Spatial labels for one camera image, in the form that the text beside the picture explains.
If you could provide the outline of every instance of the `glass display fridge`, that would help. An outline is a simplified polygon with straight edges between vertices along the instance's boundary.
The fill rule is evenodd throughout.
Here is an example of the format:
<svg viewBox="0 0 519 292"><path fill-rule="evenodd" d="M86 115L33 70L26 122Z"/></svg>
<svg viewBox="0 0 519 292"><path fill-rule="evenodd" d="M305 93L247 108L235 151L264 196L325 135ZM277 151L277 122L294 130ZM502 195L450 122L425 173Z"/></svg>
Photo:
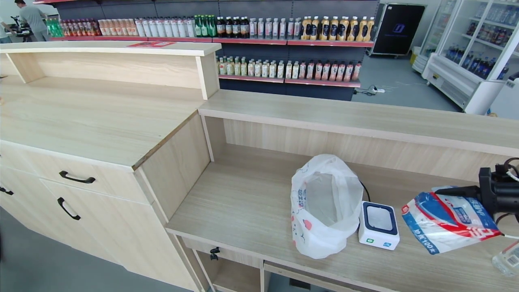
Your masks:
<svg viewBox="0 0 519 292"><path fill-rule="evenodd" d="M436 52L438 44L444 35L445 29L450 25L451 15L459 7L459 0L442 0L436 11L427 36L422 43L420 54L413 62L413 69L419 73L424 71L425 65L431 56Z"/></svg>
<svg viewBox="0 0 519 292"><path fill-rule="evenodd" d="M459 1L422 77L466 113L485 114L504 80L519 71L519 2Z"/></svg>

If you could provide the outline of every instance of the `man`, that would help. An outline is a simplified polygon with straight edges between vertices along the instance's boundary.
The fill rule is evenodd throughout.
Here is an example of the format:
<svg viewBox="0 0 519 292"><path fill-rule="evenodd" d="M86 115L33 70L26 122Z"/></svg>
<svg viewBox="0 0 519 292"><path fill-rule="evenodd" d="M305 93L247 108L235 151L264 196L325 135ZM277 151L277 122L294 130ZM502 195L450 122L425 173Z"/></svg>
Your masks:
<svg viewBox="0 0 519 292"><path fill-rule="evenodd" d="M41 12L35 6L27 6L24 0L15 0L15 3L16 6L20 8L20 19L29 24L34 37L38 42L50 41L50 36L47 33L47 26L42 20L42 17L46 17L45 13Z"/></svg>
<svg viewBox="0 0 519 292"><path fill-rule="evenodd" d="M0 17L0 24L3 26L3 27L0 27L0 44L12 43L9 36L5 33L4 28L7 29L8 31L10 31L15 36L16 36L16 31L12 30L9 25L5 24L4 20L1 17Z"/></svg>

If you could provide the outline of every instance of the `checkout counter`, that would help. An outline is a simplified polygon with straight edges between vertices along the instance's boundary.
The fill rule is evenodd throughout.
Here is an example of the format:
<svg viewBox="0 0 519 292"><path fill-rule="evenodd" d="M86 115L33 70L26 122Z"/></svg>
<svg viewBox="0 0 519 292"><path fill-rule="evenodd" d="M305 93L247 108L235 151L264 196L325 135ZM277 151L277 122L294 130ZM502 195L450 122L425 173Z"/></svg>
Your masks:
<svg viewBox="0 0 519 292"><path fill-rule="evenodd" d="M519 156L519 121L220 90L220 48L0 45L0 183L14 193L0 205L36 232L193 291L266 292L272 273L334 291L517 291L491 263L510 239L431 256L401 216L394 251L354 234L335 255L303 256L290 188L312 156L331 153L373 202L399 210Z"/></svg>

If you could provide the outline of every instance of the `cabinet door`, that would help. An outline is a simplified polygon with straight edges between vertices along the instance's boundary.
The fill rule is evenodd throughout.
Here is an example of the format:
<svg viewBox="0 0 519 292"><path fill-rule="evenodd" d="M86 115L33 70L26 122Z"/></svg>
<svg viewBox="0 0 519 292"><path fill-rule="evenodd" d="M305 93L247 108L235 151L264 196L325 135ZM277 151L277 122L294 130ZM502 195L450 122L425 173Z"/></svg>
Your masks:
<svg viewBox="0 0 519 292"><path fill-rule="evenodd" d="M151 205L42 181L65 199L81 217L78 222L128 271L196 290Z"/></svg>
<svg viewBox="0 0 519 292"><path fill-rule="evenodd" d="M37 176L2 166L0 204L27 228L96 257L116 262L79 224L70 218Z"/></svg>

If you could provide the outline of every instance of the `plastic bag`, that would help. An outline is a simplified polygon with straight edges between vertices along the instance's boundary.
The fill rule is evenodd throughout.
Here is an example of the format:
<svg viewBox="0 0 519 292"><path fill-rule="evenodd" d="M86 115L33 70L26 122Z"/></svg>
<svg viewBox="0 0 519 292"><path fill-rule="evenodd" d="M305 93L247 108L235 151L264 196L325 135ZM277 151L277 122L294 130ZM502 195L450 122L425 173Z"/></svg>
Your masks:
<svg viewBox="0 0 519 292"><path fill-rule="evenodd" d="M402 207L402 217L432 255L501 235L493 218L474 198L420 193Z"/></svg>
<svg viewBox="0 0 519 292"><path fill-rule="evenodd" d="M359 226L363 187L339 157L321 154L292 177L292 239L297 250L322 259L346 247Z"/></svg>

